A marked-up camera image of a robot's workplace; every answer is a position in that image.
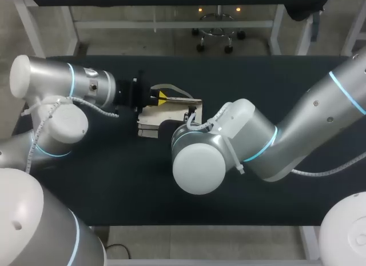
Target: white metal frame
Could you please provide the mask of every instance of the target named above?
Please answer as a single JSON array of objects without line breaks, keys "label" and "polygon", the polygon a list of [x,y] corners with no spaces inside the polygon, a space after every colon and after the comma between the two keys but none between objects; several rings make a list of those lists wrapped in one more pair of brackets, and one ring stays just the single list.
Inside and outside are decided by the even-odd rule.
[{"label": "white metal frame", "polygon": [[366,20],[366,0],[362,4],[360,11],[352,23],[351,29],[345,40],[341,55],[351,56],[352,49],[357,40],[366,40],[366,33],[362,33],[362,27]]},{"label": "white metal frame", "polygon": [[[39,33],[37,21],[29,11],[29,7],[39,7],[33,0],[12,0],[18,10],[19,16],[23,22],[24,28],[27,32],[28,38],[34,49],[34,52],[39,57],[46,57],[42,38]],[[76,21],[73,18],[71,8],[68,6],[61,7],[61,12],[65,20],[66,30],[69,34],[70,43],[65,55],[75,55],[79,47],[79,37],[77,29],[191,29],[191,28],[213,28],[213,27],[234,27],[234,28],[272,28],[269,39],[270,52],[273,55],[280,55],[280,45],[278,43],[278,36],[280,26],[283,18],[285,7],[278,5],[274,20],[267,21],[189,21],[189,22],[156,22],[155,19],[146,22],[135,21]],[[307,53],[310,46],[310,39],[307,38],[307,33],[311,31],[309,27],[309,20],[306,21],[305,29],[300,37],[298,47],[301,47],[300,53],[304,55]]]},{"label": "white metal frame", "polygon": [[108,260],[108,266],[323,266],[314,226],[300,226],[306,260]]},{"label": "white metal frame", "polygon": [[323,266],[320,261],[307,260],[176,260],[176,259],[117,259],[108,266]]}]

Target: concrete floor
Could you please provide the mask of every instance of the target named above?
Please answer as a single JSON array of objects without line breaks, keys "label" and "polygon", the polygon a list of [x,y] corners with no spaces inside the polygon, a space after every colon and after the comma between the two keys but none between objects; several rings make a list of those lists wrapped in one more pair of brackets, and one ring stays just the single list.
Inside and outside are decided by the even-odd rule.
[{"label": "concrete floor", "polygon": [[[312,55],[338,55],[352,20],[363,0],[330,0],[321,16],[319,40],[310,48]],[[243,7],[245,19],[268,19],[273,6]],[[234,7],[226,11],[235,13]],[[177,19],[197,19],[197,8],[176,8]],[[60,55],[66,48],[62,20],[58,8],[34,10],[39,21],[47,55]],[[76,19],[143,19],[150,18],[150,7],[112,7],[98,9],[76,7]],[[172,7],[159,7],[157,19],[169,19]],[[280,31],[283,54],[293,54],[302,23],[292,21],[287,14]],[[265,55],[263,39],[269,30],[248,30],[248,39],[235,41],[234,55]],[[197,38],[189,30],[81,30],[80,38],[87,44],[88,54],[126,55],[198,55]],[[204,55],[222,55],[223,40],[208,41]],[[9,71],[19,54],[32,55],[33,50],[17,11],[8,0],[0,0],[0,138],[11,135],[23,106],[9,89]],[[109,243],[126,244],[134,259],[303,259],[300,235],[296,227],[112,227]],[[126,258],[122,248],[108,251],[110,258]]]}]

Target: white joint cap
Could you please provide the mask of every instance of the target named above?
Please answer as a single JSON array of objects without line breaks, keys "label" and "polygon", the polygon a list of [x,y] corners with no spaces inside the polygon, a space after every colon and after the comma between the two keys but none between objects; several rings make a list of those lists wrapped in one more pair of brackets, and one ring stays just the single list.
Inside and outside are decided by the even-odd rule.
[{"label": "white joint cap", "polygon": [[256,107],[247,99],[232,103],[210,131],[233,139],[254,115]]},{"label": "white joint cap", "polygon": [[320,228],[324,266],[366,265],[366,192],[337,203]]},{"label": "white joint cap", "polygon": [[14,97],[24,98],[30,84],[30,61],[26,55],[19,55],[10,70],[10,90]]},{"label": "white joint cap", "polygon": [[43,190],[21,170],[0,169],[0,265],[9,265],[33,237],[43,212]]},{"label": "white joint cap", "polygon": [[62,104],[46,123],[48,133],[65,144],[83,139],[89,127],[85,113],[74,104]]},{"label": "white joint cap", "polygon": [[175,157],[173,175],[179,187],[191,194],[207,194],[224,180],[225,160],[208,144],[192,144]]}]

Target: cable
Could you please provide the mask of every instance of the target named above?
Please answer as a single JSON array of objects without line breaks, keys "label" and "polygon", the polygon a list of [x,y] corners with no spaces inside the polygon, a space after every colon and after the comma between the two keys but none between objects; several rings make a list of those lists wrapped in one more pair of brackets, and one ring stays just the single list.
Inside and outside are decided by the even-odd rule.
[{"label": "cable", "polygon": [[231,104],[232,104],[231,102],[225,103],[225,105],[221,107],[221,109],[217,112],[217,114],[215,114],[214,117],[208,119],[206,123],[199,125],[199,126],[192,126],[192,121],[196,117],[196,113],[191,114],[187,120],[187,128],[189,130],[203,130],[203,129],[213,125],[213,123],[216,122],[225,113],[225,111],[228,109],[228,107]]},{"label": "cable", "polygon": [[72,97],[72,96],[69,96],[67,97],[66,99],[69,99],[71,101],[74,101],[74,102],[78,102],[80,104],[83,104],[85,106],[88,106],[94,110],[96,110],[98,113],[101,113],[103,114],[104,116],[108,116],[108,117],[113,117],[113,118],[118,118],[119,115],[115,114],[115,113],[108,113],[108,112],[105,112],[104,110],[98,108],[97,106],[93,105],[92,103],[89,103],[81,98],[77,98],[77,97]]},{"label": "cable", "polygon": [[324,176],[330,176],[332,174],[338,173],[350,166],[352,166],[353,164],[359,162],[360,160],[364,159],[366,157],[366,152],[364,152],[363,154],[357,156],[356,158],[348,161],[347,163],[343,164],[342,166],[339,166],[338,168],[326,171],[326,172],[320,172],[320,173],[309,173],[309,172],[303,172],[301,170],[292,170],[292,173],[294,174],[298,174],[301,176],[309,176],[309,177],[324,177]]},{"label": "cable", "polygon": [[193,99],[193,96],[191,96],[189,93],[187,93],[186,91],[172,85],[172,84],[159,84],[159,85],[155,85],[151,87],[152,90],[156,90],[156,89],[171,89],[171,90],[175,90],[177,93],[183,94],[184,96],[187,96],[190,99]]},{"label": "cable", "polygon": [[[97,106],[93,105],[92,103],[89,103],[83,99],[77,98],[77,97],[66,97],[66,99],[74,101],[74,102],[79,102],[80,104],[86,105],[94,110],[96,110],[97,112],[103,114],[104,116],[108,116],[108,117],[113,117],[113,118],[118,118],[119,115],[115,114],[115,113],[108,113],[105,112],[104,110],[98,108]],[[37,147],[38,144],[38,140],[39,137],[41,135],[42,129],[45,126],[45,123],[48,121],[48,119],[50,119],[52,117],[52,114],[54,114],[54,112],[58,109],[58,107],[60,107],[63,103],[65,103],[65,101],[58,99],[57,102],[55,102],[55,104],[53,104],[48,112],[48,115],[39,123],[38,128],[35,132],[34,135],[34,139],[33,139],[33,143],[29,149],[29,153],[28,153],[28,157],[27,157],[27,164],[26,164],[26,169],[25,172],[26,173],[30,173],[30,168],[32,166],[32,160],[33,160],[33,155],[34,155],[34,151],[35,148]],[[37,106],[40,106],[42,104],[37,104],[36,106],[31,106],[29,108],[29,110],[26,112],[24,111],[24,114],[30,114]]]},{"label": "cable", "polygon": [[128,248],[126,246],[124,246],[123,244],[112,244],[112,245],[108,245],[107,247],[105,247],[105,251],[107,251],[111,247],[116,247],[116,246],[122,246],[122,247],[124,247],[126,249],[126,252],[127,252],[127,255],[128,255],[128,259],[131,259],[130,250],[128,250]]},{"label": "cable", "polygon": [[26,169],[25,172],[29,173],[30,172],[30,168],[32,166],[32,159],[33,159],[33,154],[35,151],[35,147],[37,146],[38,140],[39,140],[39,136],[41,135],[42,129],[45,126],[45,123],[48,119],[50,119],[52,117],[52,114],[58,109],[58,107],[60,107],[62,104],[61,101],[57,101],[55,104],[53,104],[48,112],[48,115],[45,117],[45,119],[43,119],[41,121],[41,123],[39,123],[39,126],[35,132],[34,135],[34,140],[33,143],[29,149],[29,153],[28,153],[28,158],[27,158],[27,165],[26,165]]}]

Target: rolling stool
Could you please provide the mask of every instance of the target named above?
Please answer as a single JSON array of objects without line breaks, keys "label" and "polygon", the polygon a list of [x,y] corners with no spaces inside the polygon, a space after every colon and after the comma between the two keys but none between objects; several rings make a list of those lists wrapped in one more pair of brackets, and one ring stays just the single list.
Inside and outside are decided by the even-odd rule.
[{"label": "rolling stool", "polygon": [[[232,16],[229,14],[222,13],[222,6],[218,5],[216,6],[216,12],[215,13],[209,13],[205,16],[202,16],[200,20],[205,20],[207,18],[215,18],[216,20],[222,20],[223,18],[228,18],[229,20],[234,20]],[[201,42],[197,45],[197,51],[203,52],[205,50],[205,37],[208,36],[215,36],[215,37],[227,37],[229,41],[229,45],[225,46],[225,52],[227,54],[230,54],[233,52],[233,46],[232,46],[232,35],[235,33],[235,30],[232,30],[230,32],[226,32],[223,28],[216,28],[216,29],[210,29],[208,31],[205,31],[204,29],[192,29],[192,35],[198,36],[202,32],[202,38]],[[243,30],[239,30],[236,32],[237,38],[239,40],[245,39],[246,35]]]}]

